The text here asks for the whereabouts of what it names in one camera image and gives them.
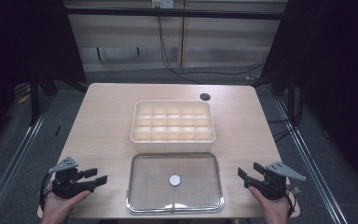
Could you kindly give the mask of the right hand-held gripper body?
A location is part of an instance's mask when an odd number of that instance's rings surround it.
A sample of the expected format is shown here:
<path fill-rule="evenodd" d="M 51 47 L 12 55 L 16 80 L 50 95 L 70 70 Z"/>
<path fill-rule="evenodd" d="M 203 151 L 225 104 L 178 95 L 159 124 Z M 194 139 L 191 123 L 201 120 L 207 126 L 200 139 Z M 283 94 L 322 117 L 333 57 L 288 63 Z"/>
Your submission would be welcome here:
<path fill-rule="evenodd" d="M 286 164 L 276 161 L 263 166 L 266 172 L 262 175 L 263 180 L 250 177 L 249 182 L 244 182 L 244 186 L 257 188 L 262 195 L 269 200 L 278 200 L 285 195 L 286 178 L 293 178 L 299 181 L 306 181 L 307 178 L 297 171 L 293 170 Z"/>

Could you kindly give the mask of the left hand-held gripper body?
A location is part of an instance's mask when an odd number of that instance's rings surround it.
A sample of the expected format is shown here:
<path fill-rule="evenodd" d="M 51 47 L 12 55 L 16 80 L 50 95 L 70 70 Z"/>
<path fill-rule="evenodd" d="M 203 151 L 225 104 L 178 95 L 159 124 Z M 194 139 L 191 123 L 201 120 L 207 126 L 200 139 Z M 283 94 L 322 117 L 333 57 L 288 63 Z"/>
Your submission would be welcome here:
<path fill-rule="evenodd" d="M 71 199 L 78 193 L 88 190 L 93 192 L 94 182 L 81 182 L 85 171 L 77 169 L 78 163 L 71 157 L 66 157 L 58 164 L 48 170 L 50 175 L 54 174 L 52 191 L 60 198 Z"/>

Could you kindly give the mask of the person's right hand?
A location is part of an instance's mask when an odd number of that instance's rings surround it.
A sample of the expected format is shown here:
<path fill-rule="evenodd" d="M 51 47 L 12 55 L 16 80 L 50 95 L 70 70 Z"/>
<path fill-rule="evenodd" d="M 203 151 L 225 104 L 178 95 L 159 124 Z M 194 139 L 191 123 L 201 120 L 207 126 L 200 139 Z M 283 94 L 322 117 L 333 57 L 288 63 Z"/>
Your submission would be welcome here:
<path fill-rule="evenodd" d="M 289 202 L 286 198 L 269 200 L 255 187 L 248 190 L 261 205 L 267 224 L 288 224 Z"/>

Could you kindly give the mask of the person's left hand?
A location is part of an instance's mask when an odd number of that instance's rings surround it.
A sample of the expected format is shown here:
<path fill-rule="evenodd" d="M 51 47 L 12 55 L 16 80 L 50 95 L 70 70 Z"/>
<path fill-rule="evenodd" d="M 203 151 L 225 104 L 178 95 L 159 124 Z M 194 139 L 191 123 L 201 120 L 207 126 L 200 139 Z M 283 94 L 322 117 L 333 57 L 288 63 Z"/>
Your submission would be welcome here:
<path fill-rule="evenodd" d="M 46 196 L 45 206 L 40 224 L 62 224 L 75 206 L 90 196 L 88 190 L 78 193 L 71 199 L 62 199 L 54 192 Z"/>

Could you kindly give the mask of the clear plastic box lid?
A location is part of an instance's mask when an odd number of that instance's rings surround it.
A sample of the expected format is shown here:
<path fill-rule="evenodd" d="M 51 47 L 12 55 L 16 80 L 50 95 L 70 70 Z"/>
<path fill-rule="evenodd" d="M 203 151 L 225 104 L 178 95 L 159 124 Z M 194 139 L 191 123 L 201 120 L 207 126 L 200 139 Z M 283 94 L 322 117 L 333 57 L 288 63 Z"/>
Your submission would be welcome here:
<path fill-rule="evenodd" d="M 179 175 L 174 187 L 169 179 Z M 126 197 L 134 215 L 215 213 L 224 206 L 219 166 L 212 153 L 139 154 L 131 161 Z"/>

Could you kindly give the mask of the white divided storage box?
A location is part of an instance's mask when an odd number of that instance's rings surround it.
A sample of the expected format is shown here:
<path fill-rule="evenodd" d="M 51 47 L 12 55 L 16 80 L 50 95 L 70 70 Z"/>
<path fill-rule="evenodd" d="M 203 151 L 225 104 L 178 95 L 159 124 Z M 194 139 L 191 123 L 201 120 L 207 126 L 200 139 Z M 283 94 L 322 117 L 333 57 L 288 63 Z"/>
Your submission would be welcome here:
<path fill-rule="evenodd" d="M 209 152 L 215 141 L 213 115 L 203 101 L 139 101 L 131 141 L 139 153 Z"/>

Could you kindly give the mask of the black metal stand leg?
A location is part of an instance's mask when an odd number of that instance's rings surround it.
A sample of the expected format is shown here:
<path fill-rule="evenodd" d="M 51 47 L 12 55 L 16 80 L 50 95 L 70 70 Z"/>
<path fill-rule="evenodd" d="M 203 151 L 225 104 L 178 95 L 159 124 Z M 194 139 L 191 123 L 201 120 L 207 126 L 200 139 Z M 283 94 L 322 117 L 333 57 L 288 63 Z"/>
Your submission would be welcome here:
<path fill-rule="evenodd" d="M 31 116 L 30 125 L 33 126 L 36 124 L 40 116 L 39 89 L 38 89 L 37 73 L 35 70 L 32 71 L 30 76 L 30 96 L 31 96 L 31 106 L 32 106 L 32 116 Z"/>
<path fill-rule="evenodd" d="M 296 81 L 293 72 L 290 72 L 288 84 L 288 100 L 287 111 L 289 119 L 293 122 L 295 119 L 295 95 L 296 95 Z"/>

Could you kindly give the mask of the dark curtain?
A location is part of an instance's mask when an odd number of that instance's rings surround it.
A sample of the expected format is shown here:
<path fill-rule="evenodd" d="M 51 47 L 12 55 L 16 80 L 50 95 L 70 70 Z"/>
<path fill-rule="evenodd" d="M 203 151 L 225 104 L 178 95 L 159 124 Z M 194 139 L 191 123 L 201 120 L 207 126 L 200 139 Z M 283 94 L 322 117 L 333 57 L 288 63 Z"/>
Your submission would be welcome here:
<path fill-rule="evenodd" d="M 358 0 L 287 0 L 262 77 L 296 83 L 358 172 Z"/>
<path fill-rule="evenodd" d="M 85 82 L 63 0 L 0 0 L 0 131 L 17 85 Z"/>

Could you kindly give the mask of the black horizontal metal bar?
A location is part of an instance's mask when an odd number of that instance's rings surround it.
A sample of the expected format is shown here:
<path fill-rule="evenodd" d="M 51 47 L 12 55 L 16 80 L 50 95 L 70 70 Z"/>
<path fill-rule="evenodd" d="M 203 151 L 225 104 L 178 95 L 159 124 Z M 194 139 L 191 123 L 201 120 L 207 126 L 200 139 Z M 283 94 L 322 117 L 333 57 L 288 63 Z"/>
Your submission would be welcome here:
<path fill-rule="evenodd" d="M 273 21 L 279 21 L 285 17 L 283 13 L 160 8 L 66 7 L 64 11 L 67 14 L 79 15 L 150 16 Z"/>

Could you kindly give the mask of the silver floor rail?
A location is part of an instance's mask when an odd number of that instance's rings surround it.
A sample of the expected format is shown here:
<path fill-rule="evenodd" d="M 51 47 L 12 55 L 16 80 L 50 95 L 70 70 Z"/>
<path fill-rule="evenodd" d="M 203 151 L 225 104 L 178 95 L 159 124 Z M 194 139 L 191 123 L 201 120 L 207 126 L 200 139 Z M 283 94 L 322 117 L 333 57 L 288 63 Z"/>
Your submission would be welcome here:
<path fill-rule="evenodd" d="M 289 120 L 288 108 L 284 104 L 284 101 L 282 99 L 278 99 L 276 100 L 276 105 L 282 115 L 283 121 L 287 126 L 289 133 L 291 134 L 296 148 L 299 151 L 299 154 L 302 157 L 302 160 L 310 173 L 310 178 L 315 184 L 315 187 L 318 190 L 322 201 L 324 202 L 328 214 L 330 215 L 335 224 L 349 224 L 335 195 L 329 188 L 328 184 L 324 179 L 324 176 L 322 175 L 318 165 L 316 164 L 315 159 L 311 155 L 308 145 L 306 144 L 300 130 L 293 122 Z"/>
<path fill-rule="evenodd" d="M 31 144 L 33 143 L 41 125 L 43 124 L 46 112 L 50 108 L 50 105 L 53 101 L 53 97 L 47 98 L 45 104 L 42 106 L 42 109 L 37 112 L 36 118 L 27 124 L 27 129 L 24 131 L 21 141 L 17 145 L 13 145 L 13 147 L 16 149 L 15 153 L 12 155 L 8 162 L 0 166 L 0 168 L 4 170 L 4 172 L 0 175 L 0 207 L 7 196 L 14 178 L 20 170 L 27 153 L 31 148 Z"/>

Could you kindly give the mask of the white wall socket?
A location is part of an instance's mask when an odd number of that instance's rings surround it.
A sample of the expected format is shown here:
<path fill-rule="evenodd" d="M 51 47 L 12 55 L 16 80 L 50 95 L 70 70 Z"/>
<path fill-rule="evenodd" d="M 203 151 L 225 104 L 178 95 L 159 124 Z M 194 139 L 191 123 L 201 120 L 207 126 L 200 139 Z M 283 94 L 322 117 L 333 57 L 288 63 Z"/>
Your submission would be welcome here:
<path fill-rule="evenodd" d="M 151 0 L 152 8 L 174 9 L 173 0 Z"/>

